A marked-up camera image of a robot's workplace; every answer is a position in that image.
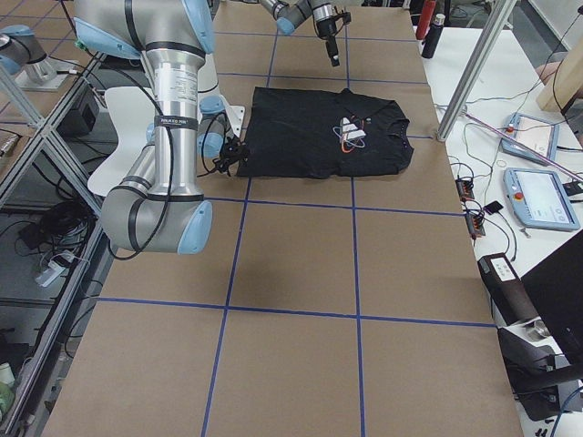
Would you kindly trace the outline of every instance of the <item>label sticker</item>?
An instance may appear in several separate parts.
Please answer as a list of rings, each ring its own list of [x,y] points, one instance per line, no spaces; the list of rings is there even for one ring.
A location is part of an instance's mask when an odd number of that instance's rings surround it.
[[[501,280],[515,279],[514,273],[504,258],[492,258],[492,267]]]
[[[160,101],[197,104],[197,76],[178,68],[156,70],[156,84]]]

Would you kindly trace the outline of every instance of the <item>power strip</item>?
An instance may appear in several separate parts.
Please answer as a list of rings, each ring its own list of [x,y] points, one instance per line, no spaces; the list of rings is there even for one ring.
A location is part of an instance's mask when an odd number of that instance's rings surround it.
[[[470,211],[466,211],[464,217],[465,224],[467,225],[467,231],[470,233],[470,237],[472,237],[472,239],[479,239],[480,237],[486,236],[484,225],[479,222],[476,214]]]
[[[35,282],[41,287],[48,287],[61,273],[69,268],[75,258],[76,256],[68,250],[55,255],[48,261],[46,269],[35,278]]]
[[[466,199],[474,199],[474,190],[472,182],[465,179],[456,179],[455,187],[457,188],[457,194],[459,199],[463,202]]]

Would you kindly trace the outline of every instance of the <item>computer monitor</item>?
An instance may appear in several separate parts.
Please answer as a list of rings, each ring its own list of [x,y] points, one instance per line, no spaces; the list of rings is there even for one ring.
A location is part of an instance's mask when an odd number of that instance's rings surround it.
[[[583,363],[583,232],[540,261],[522,282],[568,361]]]
[[[528,416],[555,415],[583,379],[583,232],[540,261],[522,277],[548,331],[565,356],[538,348],[509,330],[498,332],[508,378]],[[580,398],[569,404],[581,411]]]

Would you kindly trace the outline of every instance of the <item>white table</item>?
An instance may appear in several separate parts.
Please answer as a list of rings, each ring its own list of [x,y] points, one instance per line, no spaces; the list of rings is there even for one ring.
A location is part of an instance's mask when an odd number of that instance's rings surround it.
[[[434,101],[439,105],[447,105],[453,95],[455,87],[462,75],[465,65],[472,53],[476,41],[480,35],[479,29],[444,29],[439,45],[432,59],[424,60],[427,80],[432,88]],[[513,97],[523,91],[528,91],[537,82],[537,74],[530,65],[527,56],[510,31],[503,31],[498,38],[490,57],[486,61],[474,89],[468,101],[474,101],[484,97]],[[538,109],[536,98],[542,85],[538,85],[528,96],[525,104],[520,108],[520,112],[540,117],[552,122],[561,121],[563,118],[558,113],[547,113]],[[468,113],[485,121],[495,127],[502,127],[508,117],[516,112],[521,106],[525,96],[513,100],[489,100],[468,105]],[[437,114],[441,117],[443,110],[437,109]],[[463,140],[464,127],[469,122],[465,117],[460,117],[455,123],[452,133],[446,141],[448,154],[458,158],[461,162],[470,166],[476,175],[487,174],[489,168],[479,161],[468,156],[465,142]],[[476,178],[474,192],[482,205],[486,205],[494,200],[498,200],[504,209],[501,211],[517,236],[517,259],[512,263],[519,276],[524,275],[538,264],[547,255],[560,247],[576,232],[562,232],[543,229],[528,229],[527,235],[520,231],[523,226],[512,213],[512,207],[503,189],[502,177],[505,168],[543,168],[538,164],[528,160],[517,158],[503,152],[496,156],[499,144],[499,137],[486,132],[479,127],[468,127],[466,130],[467,144],[470,153],[487,163],[494,162],[494,171],[489,189],[486,192],[488,178]],[[562,147],[580,148],[574,134],[567,126],[561,124],[559,129],[558,144]],[[583,153],[557,152],[557,162],[563,166],[579,172],[583,171]],[[459,166],[453,166],[454,175],[457,174]],[[469,176],[469,170],[460,168],[460,176]],[[560,175],[561,180],[568,181],[568,178]],[[583,204],[575,204],[574,210],[578,219],[583,223]],[[497,214],[488,217],[509,233],[507,224]],[[485,224],[486,236],[477,239],[475,246],[476,259],[482,256],[504,251],[506,248],[506,237],[502,232],[490,223]],[[514,251],[514,245],[508,252],[510,259]],[[512,329],[514,333],[521,334],[521,327]],[[537,343],[537,346],[548,344],[554,341],[545,340]],[[532,422],[528,419],[524,409],[517,405],[520,412],[522,427],[525,436],[535,435],[539,428],[550,427],[544,422]],[[583,413],[566,414],[561,418],[557,428],[556,437],[572,437],[583,435]]]

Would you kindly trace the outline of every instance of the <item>robotic arm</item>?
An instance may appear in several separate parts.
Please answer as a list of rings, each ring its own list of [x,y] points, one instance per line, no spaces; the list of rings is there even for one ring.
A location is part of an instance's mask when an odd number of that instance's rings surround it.
[[[314,27],[320,39],[326,41],[326,51],[332,66],[339,66],[336,35],[339,29],[336,21],[342,20],[343,25],[351,21],[349,12],[336,12],[329,0],[299,0],[295,5],[288,5],[282,0],[260,0],[277,20],[277,27],[284,35],[291,35],[304,21],[313,15]]]
[[[107,194],[102,223],[125,249],[197,253],[212,221],[196,184],[198,72],[214,50],[214,34],[206,0],[163,3],[76,0],[78,39],[112,56],[141,59],[158,106],[153,137]]]
[[[30,80],[39,85],[56,77],[56,70],[49,63],[45,50],[25,25],[0,29],[0,64],[10,75],[24,67]]]

